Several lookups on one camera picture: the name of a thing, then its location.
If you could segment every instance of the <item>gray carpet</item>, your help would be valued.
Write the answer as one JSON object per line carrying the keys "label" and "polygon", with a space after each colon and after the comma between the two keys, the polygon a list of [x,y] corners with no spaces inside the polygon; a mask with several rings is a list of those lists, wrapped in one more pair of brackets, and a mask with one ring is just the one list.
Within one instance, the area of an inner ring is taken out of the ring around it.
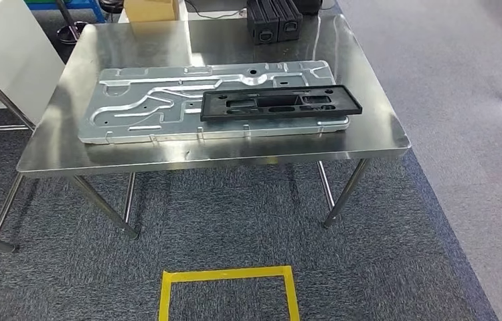
{"label": "gray carpet", "polygon": [[502,1],[340,5],[502,319]]}
{"label": "gray carpet", "polygon": [[[0,133],[0,199],[28,133]],[[328,162],[338,193],[355,162]],[[1,236],[0,320],[154,320],[170,272],[291,265],[303,320],[472,320],[402,159],[326,230],[315,164],[142,173],[131,241],[63,179],[26,180]],[[122,208],[127,178],[90,177]],[[278,278],[173,285],[171,320],[286,320]]]}

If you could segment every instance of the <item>carpet floor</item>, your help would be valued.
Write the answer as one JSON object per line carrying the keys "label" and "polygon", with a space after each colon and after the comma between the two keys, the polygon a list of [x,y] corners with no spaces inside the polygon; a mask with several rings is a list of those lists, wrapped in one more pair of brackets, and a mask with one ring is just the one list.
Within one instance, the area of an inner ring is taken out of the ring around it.
{"label": "carpet floor", "polygon": [[[28,136],[0,133],[0,200]],[[327,162],[334,193],[354,166]],[[412,153],[372,162],[323,229],[314,163],[141,173],[135,241],[65,179],[25,180],[1,232],[21,249],[0,253],[0,320],[154,320],[163,270],[270,265],[292,266],[303,320],[490,315],[446,251],[417,176]],[[126,176],[88,179],[123,208]],[[288,320],[282,278],[175,284],[170,319]]]}

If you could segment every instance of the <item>stainless steel table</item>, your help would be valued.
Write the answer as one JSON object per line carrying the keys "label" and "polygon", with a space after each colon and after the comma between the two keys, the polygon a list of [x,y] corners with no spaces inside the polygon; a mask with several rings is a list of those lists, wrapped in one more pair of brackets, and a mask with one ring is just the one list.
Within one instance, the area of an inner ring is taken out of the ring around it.
{"label": "stainless steel table", "polygon": [[[200,66],[293,60],[325,60],[338,83],[363,106],[345,132],[222,140],[87,145],[78,140],[82,117],[104,68]],[[317,161],[330,214],[328,227],[343,208],[370,158],[401,156],[409,140],[343,16],[305,17],[300,40],[255,46],[246,21],[207,20],[89,25],[74,49],[50,105],[21,156],[26,177],[70,177],[121,229],[129,225],[135,172]],[[323,160],[360,159],[334,204]],[[119,215],[81,177],[131,173],[127,205]]]}

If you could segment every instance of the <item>floor marking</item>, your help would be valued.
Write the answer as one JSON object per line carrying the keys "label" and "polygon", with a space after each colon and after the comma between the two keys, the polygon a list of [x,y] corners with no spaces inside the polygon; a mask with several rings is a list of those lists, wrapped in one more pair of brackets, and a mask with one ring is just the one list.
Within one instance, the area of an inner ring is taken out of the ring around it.
{"label": "floor marking", "polygon": [[265,278],[271,276],[282,276],[284,278],[284,288],[286,291],[286,302],[288,304],[288,314],[290,315],[290,321],[299,321],[300,316],[299,305],[297,303],[297,292],[295,289],[295,281],[292,278],[292,268],[290,267],[290,265],[245,267],[242,269],[175,273],[163,271],[161,300],[159,307],[159,321],[168,321],[168,310],[170,308],[170,288],[172,286],[172,283],[244,278]]}

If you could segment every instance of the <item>black connector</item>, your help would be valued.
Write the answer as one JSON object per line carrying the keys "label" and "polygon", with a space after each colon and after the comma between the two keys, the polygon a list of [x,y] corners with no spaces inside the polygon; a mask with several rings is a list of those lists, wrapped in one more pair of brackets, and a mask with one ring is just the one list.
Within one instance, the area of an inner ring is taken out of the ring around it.
{"label": "black connector", "polygon": [[247,29],[256,45],[298,39],[302,20],[292,0],[247,1]]}

